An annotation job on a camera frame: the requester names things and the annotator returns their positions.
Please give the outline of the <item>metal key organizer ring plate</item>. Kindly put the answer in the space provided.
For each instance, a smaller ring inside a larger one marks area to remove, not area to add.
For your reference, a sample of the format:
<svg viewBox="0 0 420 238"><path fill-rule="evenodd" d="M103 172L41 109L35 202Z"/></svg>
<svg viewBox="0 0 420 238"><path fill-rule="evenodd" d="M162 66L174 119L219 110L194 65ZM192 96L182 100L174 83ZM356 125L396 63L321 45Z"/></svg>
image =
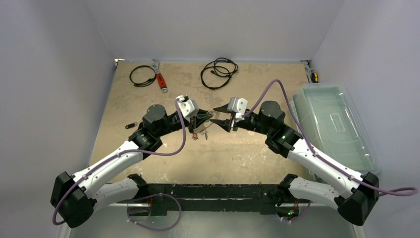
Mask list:
<svg viewBox="0 0 420 238"><path fill-rule="evenodd" d="M218 119L219 116L220 112L217 111L198 113L194 120L195 125L192 126L192 139L198 140L204 137L205 140L208 140L209 127L213 125L210 119Z"/></svg>

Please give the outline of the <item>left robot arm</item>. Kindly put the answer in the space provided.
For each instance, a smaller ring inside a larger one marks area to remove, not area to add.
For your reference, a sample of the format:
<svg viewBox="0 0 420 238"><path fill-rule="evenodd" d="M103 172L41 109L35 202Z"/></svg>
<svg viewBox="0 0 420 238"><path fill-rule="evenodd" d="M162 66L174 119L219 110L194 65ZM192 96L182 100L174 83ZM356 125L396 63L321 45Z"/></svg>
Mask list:
<svg viewBox="0 0 420 238"><path fill-rule="evenodd" d="M187 133L194 133L196 127L212 117L210 112L199 109L193 100L176 101L175 107L175 112L169 115L162 105L150 106L138 128L116 150L72 175L67 172L59 174L50 199L54 207L52 223L75 228L104 206L122 200L145 201L148 190L141 185L139 175L117 183L109 181L150 155L169 157L179 154L185 147ZM179 148L174 152L158 152L162 146L161 137L179 130L182 131Z"/></svg>

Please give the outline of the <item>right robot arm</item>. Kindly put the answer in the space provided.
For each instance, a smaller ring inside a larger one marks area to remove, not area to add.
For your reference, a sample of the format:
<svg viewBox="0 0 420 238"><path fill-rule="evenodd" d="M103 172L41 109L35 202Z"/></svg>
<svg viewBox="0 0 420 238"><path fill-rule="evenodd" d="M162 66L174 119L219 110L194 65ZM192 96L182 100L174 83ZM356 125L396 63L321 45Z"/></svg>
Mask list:
<svg viewBox="0 0 420 238"><path fill-rule="evenodd" d="M362 226L379 199L379 179L340 165L306 142L303 135L284 122L285 113L276 101L264 101L258 113L246 108L247 101L231 101L214 111L230 115L229 119L212 119L225 131L245 129L266 135L265 144L273 153L315 172L323 183L288 174L277 186L277 205L307 200L338 211L353 225Z"/></svg>

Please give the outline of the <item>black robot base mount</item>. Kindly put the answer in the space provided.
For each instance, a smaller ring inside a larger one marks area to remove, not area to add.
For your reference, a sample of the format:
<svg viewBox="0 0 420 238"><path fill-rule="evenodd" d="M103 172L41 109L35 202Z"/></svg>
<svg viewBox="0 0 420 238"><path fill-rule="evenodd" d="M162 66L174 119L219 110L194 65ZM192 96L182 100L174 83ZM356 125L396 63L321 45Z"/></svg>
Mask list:
<svg viewBox="0 0 420 238"><path fill-rule="evenodd" d="M147 183L132 174L137 203L147 203L152 216L169 211L258 212L287 220L303 213L304 199L292 198L278 184L171 184Z"/></svg>

